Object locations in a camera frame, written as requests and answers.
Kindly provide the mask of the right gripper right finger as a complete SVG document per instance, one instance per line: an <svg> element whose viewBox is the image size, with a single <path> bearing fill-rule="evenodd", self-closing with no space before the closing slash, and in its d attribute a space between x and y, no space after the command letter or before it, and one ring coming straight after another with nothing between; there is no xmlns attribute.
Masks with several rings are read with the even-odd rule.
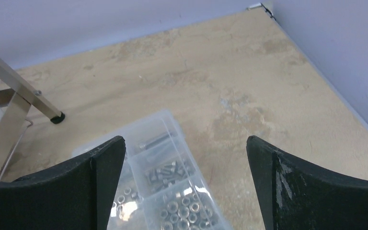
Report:
<svg viewBox="0 0 368 230"><path fill-rule="evenodd" d="M250 136L247 157L267 230L368 230L368 181Z"/></svg>

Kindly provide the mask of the steel two-tier dish rack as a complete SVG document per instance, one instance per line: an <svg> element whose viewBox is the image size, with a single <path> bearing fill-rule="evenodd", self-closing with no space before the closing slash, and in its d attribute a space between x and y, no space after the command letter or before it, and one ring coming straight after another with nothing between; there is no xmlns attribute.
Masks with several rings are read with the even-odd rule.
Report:
<svg viewBox="0 0 368 230"><path fill-rule="evenodd" d="M0 90L0 107L5 111L0 119L0 180L28 127L24 123L31 107L38 109L53 124L65 119L65 114L47 100L23 77L0 58L0 80L8 89Z"/></svg>

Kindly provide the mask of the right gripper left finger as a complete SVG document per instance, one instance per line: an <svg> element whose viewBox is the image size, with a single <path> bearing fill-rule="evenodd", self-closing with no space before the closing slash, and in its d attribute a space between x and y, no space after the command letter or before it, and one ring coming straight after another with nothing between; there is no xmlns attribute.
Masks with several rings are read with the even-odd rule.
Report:
<svg viewBox="0 0 368 230"><path fill-rule="evenodd" d="M104 230L126 153L116 136L12 182L0 182L0 230Z"/></svg>

